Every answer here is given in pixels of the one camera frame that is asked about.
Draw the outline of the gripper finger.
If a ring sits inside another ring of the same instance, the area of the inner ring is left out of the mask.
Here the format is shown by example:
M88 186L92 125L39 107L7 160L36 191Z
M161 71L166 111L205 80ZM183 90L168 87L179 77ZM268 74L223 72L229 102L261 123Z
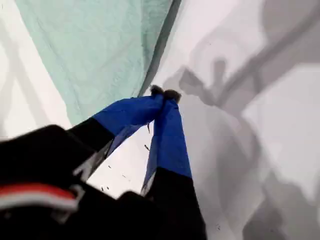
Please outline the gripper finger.
M192 179L182 118L175 90L163 93L154 120L145 176L145 196L160 211L159 240L205 240L206 224Z
M74 175L88 180L127 138L156 118L162 109L165 91L153 85L150 92L150 96L118 100L68 130L93 151L93 155L73 171Z

